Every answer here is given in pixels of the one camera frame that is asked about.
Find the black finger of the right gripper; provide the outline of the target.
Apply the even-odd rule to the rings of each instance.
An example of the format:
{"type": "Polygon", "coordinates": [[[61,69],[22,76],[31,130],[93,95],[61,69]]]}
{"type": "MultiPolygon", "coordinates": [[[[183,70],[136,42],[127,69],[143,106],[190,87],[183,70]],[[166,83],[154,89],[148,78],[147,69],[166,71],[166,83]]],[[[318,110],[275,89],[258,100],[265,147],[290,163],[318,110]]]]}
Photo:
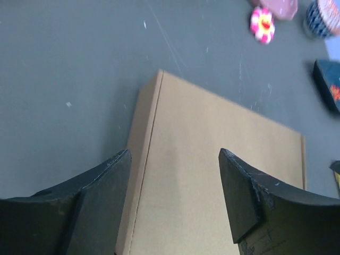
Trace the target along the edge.
{"type": "Polygon", "coordinates": [[[334,172],[337,188],[339,190],[340,189],[340,183],[339,183],[339,181],[340,181],[340,161],[339,160],[333,161],[329,168],[334,172]]]}

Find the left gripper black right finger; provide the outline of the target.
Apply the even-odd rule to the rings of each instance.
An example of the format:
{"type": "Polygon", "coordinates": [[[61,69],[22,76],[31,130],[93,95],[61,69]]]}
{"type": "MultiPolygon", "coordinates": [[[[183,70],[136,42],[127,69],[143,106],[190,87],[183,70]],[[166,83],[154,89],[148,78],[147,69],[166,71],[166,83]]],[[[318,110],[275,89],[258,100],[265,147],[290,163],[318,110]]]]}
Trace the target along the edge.
{"type": "Polygon", "coordinates": [[[219,168],[240,254],[339,254],[339,200],[266,174],[222,148],[219,168]]]}

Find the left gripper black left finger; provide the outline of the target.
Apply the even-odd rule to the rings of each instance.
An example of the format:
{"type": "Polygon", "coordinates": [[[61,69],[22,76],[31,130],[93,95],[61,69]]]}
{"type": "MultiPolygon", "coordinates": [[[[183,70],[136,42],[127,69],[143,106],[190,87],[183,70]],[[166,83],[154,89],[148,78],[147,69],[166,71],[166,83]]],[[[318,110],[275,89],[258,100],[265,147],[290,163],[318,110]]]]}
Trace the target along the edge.
{"type": "Polygon", "coordinates": [[[30,197],[1,200],[1,254],[114,254],[130,172],[121,150],[30,197]]]}

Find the brown cardboard box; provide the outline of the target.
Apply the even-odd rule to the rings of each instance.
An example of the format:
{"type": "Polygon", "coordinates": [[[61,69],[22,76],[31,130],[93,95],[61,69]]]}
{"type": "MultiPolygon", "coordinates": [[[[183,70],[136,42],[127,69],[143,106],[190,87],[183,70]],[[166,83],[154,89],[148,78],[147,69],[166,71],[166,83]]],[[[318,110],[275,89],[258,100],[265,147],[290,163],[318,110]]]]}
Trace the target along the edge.
{"type": "Polygon", "coordinates": [[[163,70],[139,92],[117,254],[238,254],[218,155],[304,189],[304,137],[163,70]]]}

